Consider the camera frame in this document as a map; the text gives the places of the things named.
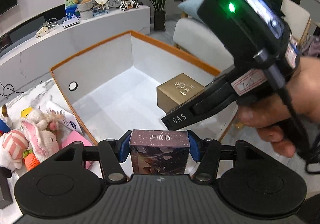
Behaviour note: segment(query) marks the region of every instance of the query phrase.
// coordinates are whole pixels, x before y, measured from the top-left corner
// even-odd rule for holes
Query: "floor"
[[[174,29],[176,27],[177,21],[172,20],[172,21],[166,21],[165,22],[165,32],[161,31],[154,31],[153,30],[153,24],[151,24],[150,28],[150,36],[154,39],[157,39],[159,41],[165,42],[169,45],[173,45],[173,33]]]
[[[173,45],[173,33],[175,26],[177,24],[176,20],[166,21],[166,31],[165,32],[155,32],[153,30],[153,24],[151,25],[151,33],[150,36],[155,38],[159,41],[163,41],[169,45]],[[308,131],[310,131],[313,126],[306,125]],[[295,172],[297,172],[300,176],[303,177],[305,180],[307,187],[308,187],[308,196],[313,196],[315,194],[320,193],[320,175],[308,175],[304,171],[304,161],[301,160],[297,155],[295,155],[292,159],[285,158],[283,156],[278,155],[275,153],[269,143],[263,142],[260,137],[258,136],[257,132],[253,128],[245,127],[241,130],[236,130],[235,128],[231,127],[231,129],[226,134],[225,138],[223,139],[222,143],[226,145],[234,145],[237,140],[245,140],[255,147],[259,148],[263,152],[267,153],[274,159],[278,160],[279,162],[283,163],[284,165],[288,166]],[[232,162],[224,161],[220,162],[220,168],[218,172],[218,176],[220,177],[226,170],[232,167]],[[312,170],[320,170],[320,166],[318,164],[312,166]]]

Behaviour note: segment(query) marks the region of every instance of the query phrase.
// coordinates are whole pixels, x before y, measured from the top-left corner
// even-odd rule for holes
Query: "marble table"
[[[8,114],[10,118],[12,119],[13,128],[21,129],[20,124],[20,114],[21,111],[27,107],[33,107],[33,108],[40,108],[41,111],[46,112],[45,105],[47,101],[53,101],[60,106],[62,106],[64,109],[69,110],[68,104],[66,103],[64,97],[62,96],[60,90],[58,89],[57,85],[55,84],[53,79],[49,79],[36,87],[22,93],[18,97],[14,98],[10,102],[8,102],[7,108],[8,108]],[[61,127],[61,132],[58,136],[58,138],[63,139],[68,134],[70,134],[70,130]],[[102,177],[99,162],[93,162],[90,170],[93,171],[98,177]],[[15,198],[13,196],[13,188],[17,180],[21,175],[23,175],[26,172],[26,168],[23,165],[21,169],[17,169],[10,179],[8,179],[8,183],[10,186],[13,204],[9,205],[8,207],[4,208],[3,210],[0,210],[0,223],[1,224],[12,224],[14,223],[20,216],[22,216],[22,213],[18,207],[18,204],[15,201]]]

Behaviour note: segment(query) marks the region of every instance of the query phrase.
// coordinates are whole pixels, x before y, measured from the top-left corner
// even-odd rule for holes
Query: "label sticker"
[[[296,67],[296,57],[297,54],[295,53],[294,49],[292,48],[291,44],[288,44],[287,51],[285,53],[285,58],[287,59],[288,64],[292,69]]]
[[[262,70],[252,69],[231,83],[236,93],[241,96],[267,81]]]
[[[292,33],[290,34],[289,41],[295,48],[297,47],[297,41],[293,38]]]

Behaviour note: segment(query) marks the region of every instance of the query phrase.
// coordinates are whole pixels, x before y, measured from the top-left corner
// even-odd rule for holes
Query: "green led light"
[[[231,13],[236,13],[236,8],[235,8],[235,5],[233,3],[229,4],[229,10],[230,10]]]

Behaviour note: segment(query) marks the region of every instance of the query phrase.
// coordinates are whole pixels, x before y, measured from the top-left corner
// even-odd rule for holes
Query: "white armchair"
[[[281,11],[289,24],[293,37],[300,45],[307,36],[311,19],[310,14],[291,0],[283,0]],[[220,71],[233,64],[232,55],[209,28],[183,13],[177,22],[173,42],[175,46],[198,57]]]
[[[233,64],[232,55],[221,41],[201,22],[183,13],[177,22],[173,42],[217,69],[217,75]]]

